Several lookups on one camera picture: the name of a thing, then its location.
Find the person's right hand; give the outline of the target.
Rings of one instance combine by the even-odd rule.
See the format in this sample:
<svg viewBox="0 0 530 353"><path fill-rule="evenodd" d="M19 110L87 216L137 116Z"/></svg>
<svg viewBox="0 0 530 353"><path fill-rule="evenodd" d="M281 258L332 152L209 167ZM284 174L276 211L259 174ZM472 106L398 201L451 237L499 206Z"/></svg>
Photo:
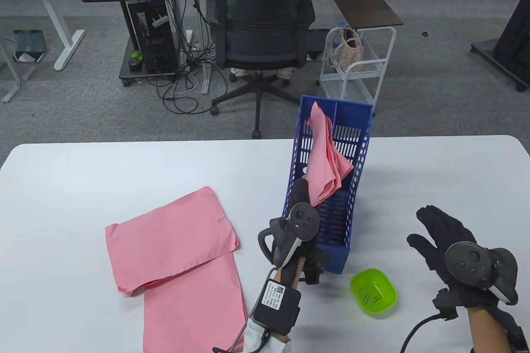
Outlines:
<svg viewBox="0 0 530 353"><path fill-rule="evenodd" d="M494 294L458 281L450 274L445 264L445 252L451 245L458 242L477 242L472 232L461 221L433 205L420 208L416 217L435 244L432 245L424 236L414 233L407 236L407 243L422 255L429 269L439 275L449 290L458 293L465 308L497 307L499 300Z"/></svg>

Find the person's left hand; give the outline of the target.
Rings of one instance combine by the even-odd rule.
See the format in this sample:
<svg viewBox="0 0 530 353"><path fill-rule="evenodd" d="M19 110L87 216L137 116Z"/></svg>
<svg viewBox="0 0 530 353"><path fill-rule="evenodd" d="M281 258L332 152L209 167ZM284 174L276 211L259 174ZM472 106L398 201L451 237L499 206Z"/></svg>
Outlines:
<svg viewBox="0 0 530 353"><path fill-rule="evenodd" d="M271 219L267 233L271 249L263 251L277 269L280 284L297 289L300 282L316 285L329 264L329 255L319 247L320 213L310 204L306 179L293 182L286 218Z"/></svg>

